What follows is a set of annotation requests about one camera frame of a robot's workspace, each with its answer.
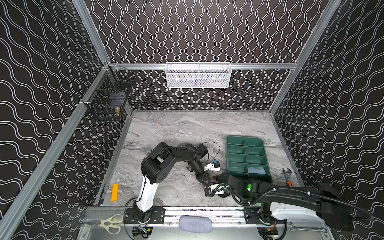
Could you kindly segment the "blue sock orange cuff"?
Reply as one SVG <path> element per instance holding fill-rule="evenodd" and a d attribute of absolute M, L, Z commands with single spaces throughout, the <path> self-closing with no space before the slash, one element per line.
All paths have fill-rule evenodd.
<path fill-rule="evenodd" d="M 250 175 L 266 175 L 267 173 L 263 167 L 248 166 L 248 174 L 250 174 Z"/>

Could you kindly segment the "green compartment tray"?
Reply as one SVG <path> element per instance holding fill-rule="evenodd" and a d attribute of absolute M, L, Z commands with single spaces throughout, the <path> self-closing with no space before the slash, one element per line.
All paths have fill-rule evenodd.
<path fill-rule="evenodd" d="M 243 179 L 255 179 L 272 183 L 264 142 L 260 138 L 247 136 L 227 136 L 226 138 L 227 172 Z M 266 175 L 248 174 L 248 166 L 263 167 Z"/>

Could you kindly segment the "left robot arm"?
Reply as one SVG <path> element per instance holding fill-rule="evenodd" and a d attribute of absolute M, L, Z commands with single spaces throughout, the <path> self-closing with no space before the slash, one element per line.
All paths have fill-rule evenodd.
<path fill-rule="evenodd" d="M 142 187 L 134 203 L 134 210 L 139 215 L 151 211 L 159 183 L 166 179 L 178 162 L 186 162 L 187 169 L 195 174 L 198 182 L 202 184 L 208 182 L 210 179 L 208 171 L 204 169 L 201 162 L 207 154 L 208 149 L 204 144 L 196 147 L 191 144 L 184 147 L 171 147 L 164 142 L 159 143 L 141 163 Z"/>

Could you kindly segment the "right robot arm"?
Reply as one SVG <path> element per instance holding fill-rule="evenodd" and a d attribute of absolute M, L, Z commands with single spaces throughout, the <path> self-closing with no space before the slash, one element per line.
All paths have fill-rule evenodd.
<path fill-rule="evenodd" d="M 274 222 L 304 221 L 351 232 L 355 221 L 369 223 L 374 220 L 371 213 L 348 203 L 339 191 L 326 183 L 295 188 L 221 174 L 207 184 L 205 195 L 210 198 L 231 196 L 237 204 L 247 208 L 261 204 L 255 214 L 256 222 L 268 226 Z"/>

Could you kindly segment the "grey cloth pad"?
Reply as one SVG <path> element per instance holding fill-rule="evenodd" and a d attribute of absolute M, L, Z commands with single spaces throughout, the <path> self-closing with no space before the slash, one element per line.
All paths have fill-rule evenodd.
<path fill-rule="evenodd" d="M 213 230 L 213 223 L 206 217 L 181 216 L 179 228 L 190 233 L 209 234 Z"/>

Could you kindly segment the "silver combination wrench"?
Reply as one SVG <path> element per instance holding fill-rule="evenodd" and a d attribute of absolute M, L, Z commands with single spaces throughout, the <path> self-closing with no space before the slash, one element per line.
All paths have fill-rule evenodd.
<path fill-rule="evenodd" d="M 328 230 L 326 228 L 296 227 L 293 225 L 292 222 L 290 222 L 287 225 L 287 227 L 291 232 L 294 232 L 294 231 L 309 231 L 309 232 L 321 232 L 321 233 L 327 233 L 328 232 Z"/>

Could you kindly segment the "yellow block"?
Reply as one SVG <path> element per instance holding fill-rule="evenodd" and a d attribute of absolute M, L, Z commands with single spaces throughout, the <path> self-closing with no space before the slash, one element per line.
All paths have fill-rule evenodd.
<path fill-rule="evenodd" d="M 116 202 L 119 198 L 119 187 L 120 184 L 113 184 L 111 201 Z"/>

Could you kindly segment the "brass padlock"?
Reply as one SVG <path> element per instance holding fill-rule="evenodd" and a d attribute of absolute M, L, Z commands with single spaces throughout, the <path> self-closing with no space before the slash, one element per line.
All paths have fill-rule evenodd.
<path fill-rule="evenodd" d="M 116 115 L 116 117 L 120 117 L 120 115 L 121 115 L 121 108 L 119 108 L 119 107 L 115 108 L 115 115 Z"/>

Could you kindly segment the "front aluminium rail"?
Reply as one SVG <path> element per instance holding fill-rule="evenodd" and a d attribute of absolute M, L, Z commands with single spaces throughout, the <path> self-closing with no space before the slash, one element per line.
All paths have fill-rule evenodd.
<path fill-rule="evenodd" d="M 325 226 L 323 220 L 310 210 L 299 210 L 293 213 L 287 205 L 282 210 L 276 211 L 281 214 L 287 210 L 287 224 L 295 227 L 322 228 Z M 151 214 L 149 227 L 178 227 L 179 219 L 182 216 L 193 216 L 198 218 L 208 218 L 212 221 L 213 227 L 251 227 L 266 225 L 260 221 L 257 215 L 259 209 L 243 207 L 155 207 Z M 138 226 L 140 223 L 134 217 L 132 208 L 124 207 L 90 207 L 84 217 L 85 223 L 107 219 L 113 215 L 121 214 L 124 217 L 126 226 Z"/>

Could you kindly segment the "aluminium frame profile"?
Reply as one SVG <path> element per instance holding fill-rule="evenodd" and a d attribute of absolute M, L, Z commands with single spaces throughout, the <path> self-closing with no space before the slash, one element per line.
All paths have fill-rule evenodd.
<path fill-rule="evenodd" d="M 107 54 L 104 44 L 100 38 L 95 23 L 91 17 L 91 13 L 84 0 L 73 0 L 75 8 L 83 22 L 83 25 L 90 36 L 91 43 L 95 47 L 98 57 L 102 62 L 110 63 L 110 58 Z"/>

